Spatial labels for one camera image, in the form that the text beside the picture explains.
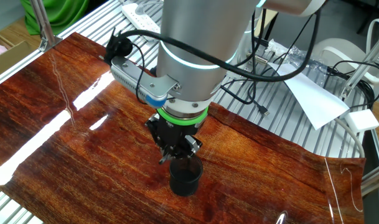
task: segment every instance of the green ring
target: green ring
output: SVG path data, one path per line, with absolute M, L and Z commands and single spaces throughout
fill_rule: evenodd
M 190 125 L 194 125 L 194 124 L 202 122 L 203 119 L 205 119 L 207 116 L 207 111 L 208 111 L 208 107 L 206 108 L 206 110 L 203 111 L 203 113 L 199 117 L 194 118 L 194 119 L 177 119 L 167 114 L 163 109 L 161 108 L 157 109 L 157 112 L 160 114 L 160 116 L 166 119 L 166 121 L 169 121 L 173 124 L 181 125 L 181 126 L 190 126 Z

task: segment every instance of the glossy reddish-brown surface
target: glossy reddish-brown surface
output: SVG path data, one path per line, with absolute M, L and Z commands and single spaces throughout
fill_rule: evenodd
M 174 195 L 144 126 L 154 110 L 116 81 L 86 95 L 110 77 L 104 53 L 73 34 L 0 85 L 0 165 L 41 141 L 0 189 L 45 223 L 363 223 L 363 159 L 313 155 L 216 104 L 199 189 Z

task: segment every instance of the green cloth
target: green cloth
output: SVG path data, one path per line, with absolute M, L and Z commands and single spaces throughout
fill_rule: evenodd
M 61 33 L 84 16 L 88 2 L 89 0 L 43 0 L 54 35 Z M 30 1 L 21 0 L 21 3 L 26 11 L 25 23 L 29 34 L 40 34 Z

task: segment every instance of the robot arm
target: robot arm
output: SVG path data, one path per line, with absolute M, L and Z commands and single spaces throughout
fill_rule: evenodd
M 230 63 L 246 31 L 254 9 L 265 7 L 297 16 L 316 12 L 325 0 L 165 0 L 161 35 Z M 117 81 L 136 93 L 141 69 L 124 57 L 118 37 L 106 48 L 105 61 Z M 207 108 L 224 79 L 226 70 L 187 51 L 159 44 L 157 77 L 144 74 L 138 97 L 157 109 L 146 123 L 163 158 L 192 157 L 202 143 L 193 137 L 203 124 Z

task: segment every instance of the white paper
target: white paper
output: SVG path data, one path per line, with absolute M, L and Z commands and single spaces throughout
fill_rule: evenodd
M 278 69 L 279 65 L 269 63 L 273 69 Z M 295 71 L 291 64 L 282 64 L 279 68 L 279 75 L 287 75 Z M 335 95 L 329 93 L 303 73 L 294 78 L 284 81 L 297 101 L 301 105 L 305 114 L 315 130 L 331 122 L 338 116 L 344 114 L 350 108 Z

